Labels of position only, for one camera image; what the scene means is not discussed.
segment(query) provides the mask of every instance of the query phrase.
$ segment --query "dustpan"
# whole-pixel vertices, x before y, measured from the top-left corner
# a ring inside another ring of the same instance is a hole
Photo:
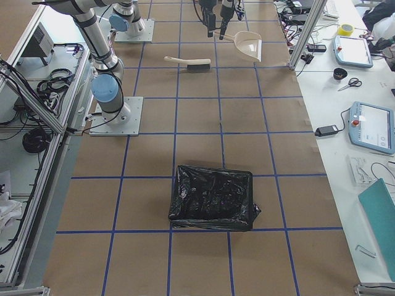
[[[234,36],[224,34],[223,38],[228,41],[233,41],[239,53],[240,58],[243,60],[250,60],[252,62],[260,62],[262,54],[262,38],[260,34],[240,31]]]

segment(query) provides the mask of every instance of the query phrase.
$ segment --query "person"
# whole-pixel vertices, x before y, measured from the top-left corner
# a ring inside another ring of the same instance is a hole
[[[383,0],[373,10],[368,10],[362,17],[365,26],[369,31],[373,31],[373,27],[380,20],[392,16],[395,12],[395,0]]]

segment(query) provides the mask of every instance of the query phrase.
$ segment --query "screen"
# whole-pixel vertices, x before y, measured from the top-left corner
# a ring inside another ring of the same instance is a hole
[[[363,104],[360,107],[360,141],[390,149],[389,112]]]
[[[342,60],[357,64],[369,64],[369,56],[362,39],[340,37]]]

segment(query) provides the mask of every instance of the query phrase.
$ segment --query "tablet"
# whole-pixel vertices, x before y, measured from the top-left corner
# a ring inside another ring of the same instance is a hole
[[[340,65],[372,68],[368,44],[363,38],[336,36],[333,41],[336,60]]]
[[[394,154],[394,112],[391,109],[354,102],[350,108],[349,136],[355,145]]]

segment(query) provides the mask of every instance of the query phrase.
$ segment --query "keyboard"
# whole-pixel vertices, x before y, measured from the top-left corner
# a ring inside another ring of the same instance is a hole
[[[327,0],[326,5],[323,9],[322,19],[324,20],[337,20],[339,18],[339,12],[336,9],[334,0]]]

